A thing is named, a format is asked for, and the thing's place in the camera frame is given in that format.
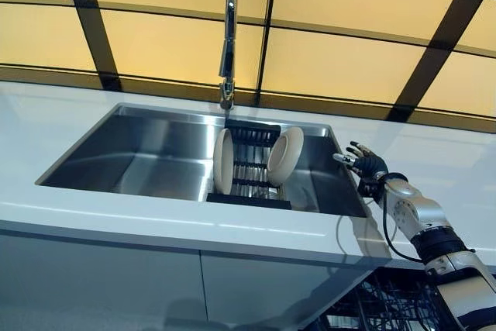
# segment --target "sink basin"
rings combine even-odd
[[[36,183],[204,202],[214,190],[212,155],[224,122],[222,116],[117,105]],[[254,122],[303,129],[300,159],[284,183],[291,209],[365,217],[349,171],[332,158],[339,148],[329,126]]]

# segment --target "faucet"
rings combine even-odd
[[[220,107],[226,112],[234,104],[234,47],[236,39],[236,13],[238,0],[226,0],[226,19],[224,47],[220,60],[219,76],[224,78],[220,84]]]

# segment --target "cabinet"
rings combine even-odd
[[[247,329],[306,326],[373,268],[201,253],[208,319]]]
[[[205,321],[199,252],[139,248],[0,235],[0,329],[161,331]]]

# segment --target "white countertop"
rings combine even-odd
[[[0,229],[350,264],[389,261],[375,204],[371,218],[361,219],[35,185],[120,102],[219,113],[207,102],[0,82]],[[328,124],[342,148],[351,140],[366,144],[435,199],[465,244],[496,271],[496,136],[240,106],[234,114]],[[416,256],[402,233],[393,241]],[[403,264],[393,258],[389,264]]]

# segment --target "robotic arm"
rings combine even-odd
[[[441,206],[422,196],[399,173],[390,173],[382,158],[359,143],[334,159],[360,177],[358,192],[382,207],[384,235],[399,256],[421,262],[461,330],[496,331],[496,280],[446,220]],[[386,227],[389,214],[415,247],[420,259],[398,252]]]

